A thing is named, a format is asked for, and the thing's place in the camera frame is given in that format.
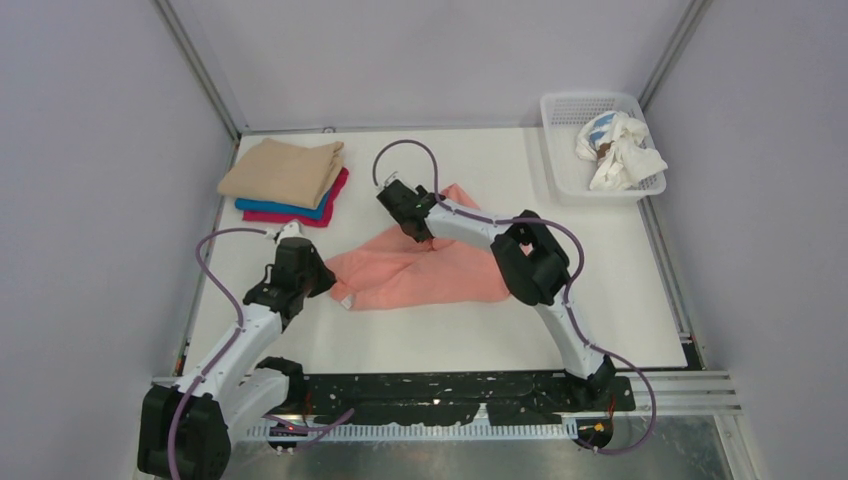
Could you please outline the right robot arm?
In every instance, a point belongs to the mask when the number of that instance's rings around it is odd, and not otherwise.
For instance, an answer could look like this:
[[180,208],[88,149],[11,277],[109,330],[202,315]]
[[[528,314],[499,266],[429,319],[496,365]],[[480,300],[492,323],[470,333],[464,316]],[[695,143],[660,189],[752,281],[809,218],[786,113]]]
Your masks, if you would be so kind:
[[380,187],[377,200],[418,243],[447,239],[490,250],[512,297],[541,317],[578,399],[587,403],[607,393],[616,368],[580,326],[570,301],[570,259],[550,222],[530,210],[516,217],[488,214],[399,179]]

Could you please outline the salmon pink t-shirt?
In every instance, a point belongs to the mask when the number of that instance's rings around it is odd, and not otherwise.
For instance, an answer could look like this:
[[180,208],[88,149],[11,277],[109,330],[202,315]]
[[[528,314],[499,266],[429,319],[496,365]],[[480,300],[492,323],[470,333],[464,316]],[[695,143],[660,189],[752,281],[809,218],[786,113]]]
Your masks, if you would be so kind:
[[510,297],[490,250],[440,238],[417,243],[398,226],[325,265],[336,276],[331,298],[352,311]]

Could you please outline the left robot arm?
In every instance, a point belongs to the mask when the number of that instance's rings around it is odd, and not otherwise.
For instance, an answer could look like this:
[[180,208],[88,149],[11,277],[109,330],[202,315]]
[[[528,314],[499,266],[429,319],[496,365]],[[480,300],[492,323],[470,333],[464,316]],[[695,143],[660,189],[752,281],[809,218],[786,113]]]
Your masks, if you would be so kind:
[[234,303],[236,321],[213,351],[173,385],[153,385],[142,402],[137,467],[167,479],[219,479],[233,447],[288,397],[292,362],[264,357],[306,299],[336,281],[313,243],[274,238],[262,280]]

